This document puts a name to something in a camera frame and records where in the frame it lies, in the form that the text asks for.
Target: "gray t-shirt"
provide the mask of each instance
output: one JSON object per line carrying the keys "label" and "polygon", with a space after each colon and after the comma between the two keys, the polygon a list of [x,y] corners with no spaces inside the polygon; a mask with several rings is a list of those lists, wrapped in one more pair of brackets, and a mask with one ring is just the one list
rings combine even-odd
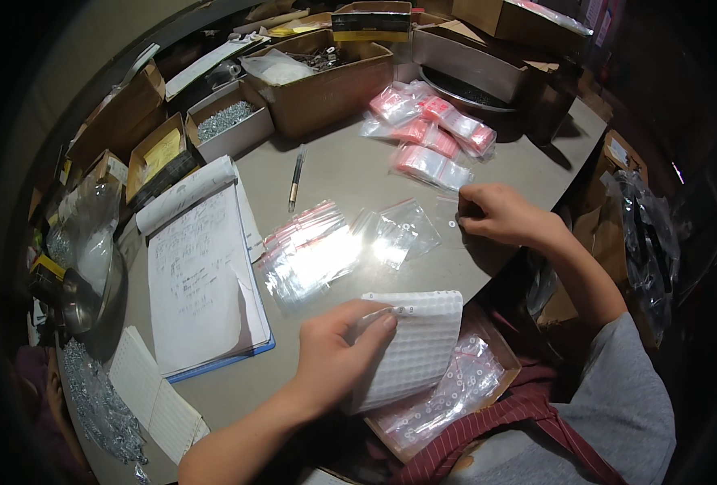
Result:
{"label": "gray t-shirt", "polygon": [[[629,314],[593,340],[571,403],[553,405],[625,481],[663,481],[677,444],[674,410]],[[514,428],[472,451],[473,463],[451,472],[444,483],[592,483],[577,457],[534,424]]]}

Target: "white box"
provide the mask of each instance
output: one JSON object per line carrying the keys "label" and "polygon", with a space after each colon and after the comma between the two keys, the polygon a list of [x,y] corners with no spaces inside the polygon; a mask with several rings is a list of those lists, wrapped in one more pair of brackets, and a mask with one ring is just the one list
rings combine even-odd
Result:
{"label": "white box", "polygon": [[[215,135],[204,143],[199,141],[197,127],[218,111],[224,110],[238,101],[247,101],[258,111],[238,122],[233,127]],[[220,88],[207,98],[191,106],[186,111],[186,133],[199,153],[210,163],[218,157],[228,155],[235,158],[238,153],[254,143],[264,140],[275,131],[266,102],[245,81],[235,81]]]}

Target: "red striped cloth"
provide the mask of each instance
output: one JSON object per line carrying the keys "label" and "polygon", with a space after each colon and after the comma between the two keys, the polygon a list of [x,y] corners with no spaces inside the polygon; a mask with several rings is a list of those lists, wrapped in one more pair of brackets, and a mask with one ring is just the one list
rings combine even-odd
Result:
{"label": "red striped cloth", "polygon": [[[494,324],[510,340],[510,333],[518,332],[500,315],[492,313]],[[392,485],[433,485],[439,483],[460,458],[466,446],[481,435],[504,424],[533,420],[538,427],[555,439],[563,448],[571,451],[582,462],[595,480],[606,485],[627,485],[620,473],[612,468],[559,415],[549,403],[550,388],[557,376],[553,367],[539,358],[518,355],[523,365],[510,389],[512,395],[487,409],[469,414],[448,426],[422,451],[417,453],[394,475]]]}

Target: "paper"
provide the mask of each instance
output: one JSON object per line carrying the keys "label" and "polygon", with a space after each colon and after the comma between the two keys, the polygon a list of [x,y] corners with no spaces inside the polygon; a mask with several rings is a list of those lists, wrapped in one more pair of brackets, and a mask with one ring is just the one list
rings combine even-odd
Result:
{"label": "paper", "polygon": [[232,159],[226,155],[200,168],[137,213],[140,234],[150,236],[179,213],[222,189],[236,177]]}
{"label": "paper", "polygon": [[625,148],[623,148],[622,145],[614,138],[612,138],[611,143],[609,143],[609,151],[611,152],[612,157],[620,160],[623,164],[628,165],[628,151],[625,150]]}
{"label": "paper", "polygon": [[610,24],[611,10],[607,8],[606,13],[604,14],[604,20],[601,21],[601,29],[598,30],[598,37],[596,37],[596,47],[600,47],[604,44],[604,39],[606,39],[606,34],[609,32]]}
{"label": "paper", "polygon": [[[371,371],[361,377],[344,403],[348,414],[382,407],[436,385],[450,364],[461,330],[463,296],[458,291],[366,293],[362,299],[391,305],[398,325],[385,351],[370,364]],[[353,342],[384,313],[388,310],[361,319],[346,342]]]}
{"label": "paper", "polygon": [[146,179],[143,184],[148,183],[168,161],[177,157],[178,153],[180,153],[180,131],[174,128],[143,157],[146,160]]}
{"label": "paper", "polygon": [[175,464],[194,442],[210,432],[202,416],[162,379],[135,327],[126,327],[121,335],[110,380],[142,427]]}
{"label": "paper", "polygon": [[261,238],[259,228],[256,226],[256,218],[250,209],[250,202],[239,173],[237,174],[237,201],[239,202],[239,216],[243,220],[243,228],[245,229],[245,242],[248,247],[250,262],[255,263],[264,254],[264,240]]}
{"label": "paper", "polygon": [[315,470],[304,470],[300,476],[300,480],[301,481],[298,482],[299,485],[351,485],[351,482],[346,482],[341,478],[337,478],[331,473],[325,472],[320,468]]}
{"label": "paper", "polygon": [[585,18],[587,19],[587,26],[591,29],[596,26],[598,15],[601,14],[602,5],[604,5],[604,0],[590,0],[590,3],[587,4],[587,13],[585,14]]}
{"label": "paper", "polygon": [[148,257],[151,323],[161,375],[269,341],[234,185],[161,229],[150,240]]}
{"label": "paper", "polygon": [[251,39],[250,36],[246,36],[242,40],[228,40],[225,44],[200,57],[193,64],[179,72],[174,78],[170,79],[165,87],[167,93],[166,100],[170,101],[177,93],[183,91],[186,86],[196,81],[202,74],[213,69],[219,62],[227,57],[240,52],[251,44],[260,44],[269,39],[269,37],[264,36],[255,36],[254,39]]}
{"label": "paper", "polygon": [[122,164],[120,160],[108,157],[108,172],[126,187],[126,180],[129,177],[129,167]]}

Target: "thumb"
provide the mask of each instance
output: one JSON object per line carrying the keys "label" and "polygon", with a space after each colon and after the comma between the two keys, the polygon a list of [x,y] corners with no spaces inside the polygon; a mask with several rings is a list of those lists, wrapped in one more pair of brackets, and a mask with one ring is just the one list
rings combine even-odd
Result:
{"label": "thumb", "polygon": [[488,219],[478,217],[459,217],[458,224],[469,234],[486,235]]}
{"label": "thumb", "polygon": [[363,367],[369,365],[374,355],[383,346],[385,339],[396,329],[396,317],[385,314],[367,327],[361,338],[351,347],[353,358]]}

